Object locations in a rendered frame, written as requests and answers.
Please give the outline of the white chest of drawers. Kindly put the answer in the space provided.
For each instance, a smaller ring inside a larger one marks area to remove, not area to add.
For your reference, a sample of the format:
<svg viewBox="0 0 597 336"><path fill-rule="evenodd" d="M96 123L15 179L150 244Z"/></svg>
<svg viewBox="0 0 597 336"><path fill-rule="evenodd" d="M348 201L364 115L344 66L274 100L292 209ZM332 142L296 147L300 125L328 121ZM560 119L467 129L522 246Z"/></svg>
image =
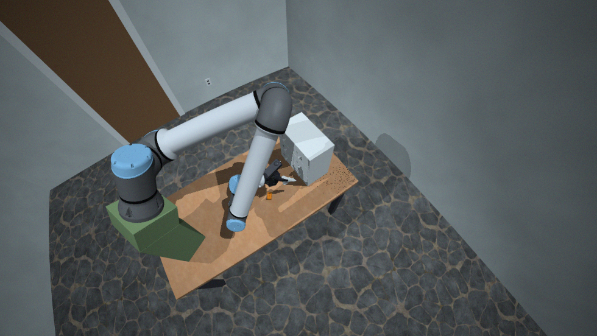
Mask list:
<svg viewBox="0 0 597 336"><path fill-rule="evenodd" d="M292 141L293 162L293 143L309 160L307 186L328 173L334 144L302 112L290 118L285 134Z"/></svg>

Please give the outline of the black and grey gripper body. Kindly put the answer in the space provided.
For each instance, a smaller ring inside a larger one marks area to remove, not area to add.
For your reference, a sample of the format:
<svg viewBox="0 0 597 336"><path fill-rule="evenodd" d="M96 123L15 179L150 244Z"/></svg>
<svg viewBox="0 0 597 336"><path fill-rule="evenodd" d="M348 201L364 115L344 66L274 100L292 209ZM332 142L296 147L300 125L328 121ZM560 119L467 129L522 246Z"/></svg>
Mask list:
<svg viewBox="0 0 597 336"><path fill-rule="evenodd" d="M280 173L276 171L269 179L266 178L264 175L264 184L267 184L269 187L275 186L278 183L277 177L280 177ZM269 185L270 184L270 185Z"/></svg>

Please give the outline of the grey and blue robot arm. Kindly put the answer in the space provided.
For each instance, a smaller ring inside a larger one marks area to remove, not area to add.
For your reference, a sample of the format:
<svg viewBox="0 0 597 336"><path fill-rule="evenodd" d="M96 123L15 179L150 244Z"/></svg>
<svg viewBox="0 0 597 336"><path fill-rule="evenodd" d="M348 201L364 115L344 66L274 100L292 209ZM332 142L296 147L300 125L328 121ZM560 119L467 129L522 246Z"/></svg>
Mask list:
<svg viewBox="0 0 597 336"><path fill-rule="evenodd" d="M170 130L154 130L137 144L118 148L111 156L111 169L119 193L119 215L132 223L154 219L164 208L156 176L165 164L182 151L255 121L257 129L242 173L229 181L232 193L226 226L230 231L244 230L257 189L264 186L263 174L269 179L282 166L275 159L266 168L278 137L288 127L291 112L292 97L287 88L270 82Z"/></svg>

